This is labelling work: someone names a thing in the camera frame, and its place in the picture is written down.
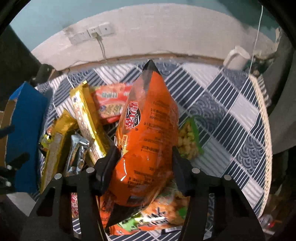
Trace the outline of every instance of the white mug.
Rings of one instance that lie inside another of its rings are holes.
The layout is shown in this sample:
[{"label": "white mug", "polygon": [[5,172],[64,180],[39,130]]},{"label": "white mug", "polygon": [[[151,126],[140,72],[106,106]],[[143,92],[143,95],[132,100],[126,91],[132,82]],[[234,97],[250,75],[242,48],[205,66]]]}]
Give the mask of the white mug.
[{"label": "white mug", "polygon": [[244,48],[235,46],[235,49],[227,55],[223,65],[228,69],[243,70],[249,59],[250,55]]}]

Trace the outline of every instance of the blue and white patterned tablecloth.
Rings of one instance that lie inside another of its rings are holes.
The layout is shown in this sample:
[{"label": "blue and white patterned tablecloth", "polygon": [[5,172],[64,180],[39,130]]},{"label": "blue and white patterned tablecloth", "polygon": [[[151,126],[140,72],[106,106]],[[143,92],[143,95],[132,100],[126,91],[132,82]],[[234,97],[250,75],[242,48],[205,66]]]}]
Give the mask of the blue and white patterned tablecloth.
[{"label": "blue and white patterned tablecloth", "polygon": [[[89,85],[116,82],[132,83],[140,75],[146,60],[100,65],[79,73],[62,75],[37,89],[53,92],[45,115],[44,130],[55,116],[67,109],[73,116],[69,91],[84,80]],[[271,139],[264,99],[256,79],[246,73],[217,66],[186,62],[181,59],[155,60],[179,110],[179,125],[194,116],[200,131],[204,155],[192,165],[205,173],[221,177],[231,175],[242,189],[255,214],[261,215],[266,205],[271,179]],[[116,124],[105,126],[110,138]],[[40,170],[44,158],[40,155]],[[210,237],[212,218],[208,220],[205,238]],[[80,233],[79,220],[73,226]],[[111,236],[110,239],[138,241],[174,241],[179,232],[138,232],[132,236]]]}]

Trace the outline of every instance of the mug handle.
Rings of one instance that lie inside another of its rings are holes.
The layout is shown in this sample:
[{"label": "mug handle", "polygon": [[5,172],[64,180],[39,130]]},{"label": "mug handle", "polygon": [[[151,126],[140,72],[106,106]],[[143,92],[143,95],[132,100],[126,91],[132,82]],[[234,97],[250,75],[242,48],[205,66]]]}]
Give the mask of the mug handle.
[{"label": "mug handle", "polygon": [[229,62],[230,62],[230,60],[231,60],[231,58],[232,58],[234,55],[236,55],[236,54],[239,54],[239,52],[238,52],[236,49],[230,50],[229,53],[228,53],[228,55],[227,55],[227,57],[226,57],[226,59],[225,59],[224,62],[223,62],[223,66],[228,65]]}]

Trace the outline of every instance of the silver wrapper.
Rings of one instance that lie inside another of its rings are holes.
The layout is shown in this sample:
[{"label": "silver wrapper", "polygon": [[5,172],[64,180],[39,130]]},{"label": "silver wrapper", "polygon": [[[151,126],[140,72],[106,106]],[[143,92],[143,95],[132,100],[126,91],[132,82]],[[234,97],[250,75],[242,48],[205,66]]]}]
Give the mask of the silver wrapper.
[{"label": "silver wrapper", "polygon": [[79,134],[71,136],[71,149],[67,159],[65,176],[78,175],[84,165],[89,141]]}]

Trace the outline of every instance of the yellow wrapper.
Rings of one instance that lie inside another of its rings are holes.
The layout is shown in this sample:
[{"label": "yellow wrapper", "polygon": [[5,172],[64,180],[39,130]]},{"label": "yellow wrapper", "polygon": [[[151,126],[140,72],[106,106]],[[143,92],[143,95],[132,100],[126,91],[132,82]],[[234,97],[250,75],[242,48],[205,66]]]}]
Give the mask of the yellow wrapper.
[{"label": "yellow wrapper", "polygon": [[99,158],[106,156],[110,146],[87,82],[72,89],[70,96],[81,134],[90,142],[89,155],[95,164]]},{"label": "yellow wrapper", "polygon": [[45,168],[41,177],[41,192],[44,191],[56,173],[63,171],[71,147],[71,135],[77,129],[77,121],[68,111],[64,110],[51,133],[53,141],[46,154]]}]

